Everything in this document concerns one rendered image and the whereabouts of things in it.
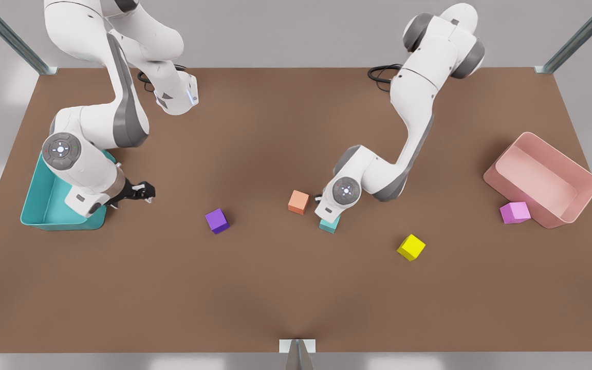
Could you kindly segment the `orange cube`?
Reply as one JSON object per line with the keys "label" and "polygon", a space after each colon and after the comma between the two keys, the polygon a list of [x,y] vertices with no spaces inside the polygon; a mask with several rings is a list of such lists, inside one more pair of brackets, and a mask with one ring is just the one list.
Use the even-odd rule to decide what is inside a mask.
{"label": "orange cube", "polygon": [[290,200],[287,204],[289,211],[298,213],[299,215],[305,214],[306,206],[309,202],[309,195],[298,190],[294,190]]}

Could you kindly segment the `purple cube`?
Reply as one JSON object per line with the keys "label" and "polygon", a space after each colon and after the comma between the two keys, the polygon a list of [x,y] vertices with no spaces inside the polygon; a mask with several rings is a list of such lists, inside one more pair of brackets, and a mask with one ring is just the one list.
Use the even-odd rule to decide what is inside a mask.
{"label": "purple cube", "polygon": [[214,211],[205,215],[209,228],[214,234],[219,234],[224,230],[230,228],[230,223],[227,221],[221,208],[215,209]]}

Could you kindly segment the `teal plastic bin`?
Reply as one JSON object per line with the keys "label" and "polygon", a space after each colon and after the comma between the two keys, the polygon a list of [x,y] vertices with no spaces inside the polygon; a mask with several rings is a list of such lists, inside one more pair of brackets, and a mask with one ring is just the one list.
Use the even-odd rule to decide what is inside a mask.
{"label": "teal plastic bin", "polygon": [[21,223],[42,230],[96,230],[105,222],[106,208],[86,218],[65,202],[72,186],[58,178],[39,155],[21,212]]}

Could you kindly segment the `yellow cube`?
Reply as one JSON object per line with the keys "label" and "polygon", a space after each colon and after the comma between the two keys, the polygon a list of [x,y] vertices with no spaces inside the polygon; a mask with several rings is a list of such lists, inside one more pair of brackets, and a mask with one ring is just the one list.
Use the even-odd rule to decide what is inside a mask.
{"label": "yellow cube", "polygon": [[397,249],[397,252],[406,258],[409,262],[413,262],[421,254],[426,244],[413,234],[407,236]]}

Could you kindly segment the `pink cube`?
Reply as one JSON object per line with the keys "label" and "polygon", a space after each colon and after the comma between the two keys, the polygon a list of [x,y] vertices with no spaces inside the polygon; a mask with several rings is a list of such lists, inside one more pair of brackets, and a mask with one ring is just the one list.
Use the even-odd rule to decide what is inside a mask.
{"label": "pink cube", "polygon": [[499,210],[505,224],[519,224],[531,219],[526,202],[510,202]]}

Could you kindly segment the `pink plastic bin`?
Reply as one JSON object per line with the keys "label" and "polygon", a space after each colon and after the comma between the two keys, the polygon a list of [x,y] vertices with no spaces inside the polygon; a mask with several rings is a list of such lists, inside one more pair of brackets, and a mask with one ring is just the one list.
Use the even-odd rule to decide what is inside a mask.
{"label": "pink plastic bin", "polygon": [[534,133],[522,133],[483,178],[509,201],[525,202],[546,229],[575,222],[592,199],[592,173]]}

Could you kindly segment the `silver frame post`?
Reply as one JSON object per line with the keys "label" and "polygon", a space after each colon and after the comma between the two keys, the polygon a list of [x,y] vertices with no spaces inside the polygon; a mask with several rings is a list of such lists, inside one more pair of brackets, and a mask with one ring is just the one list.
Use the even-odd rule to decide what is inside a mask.
{"label": "silver frame post", "polygon": [[39,75],[56,75],[58,72],[56,66],[48,66],[1,17],[0,37]]}
{"label": "silver frame post", "polygon": [[544,65],[534,66],[535,73],[555,73],[573,54],[592,37],[592,16],[555,52]]}
{"label": "silver frame post", "polygon": [[315,370],[310,358],[316,352],[315,339],[280,339],[279,352],[287,354],[286,370]]}

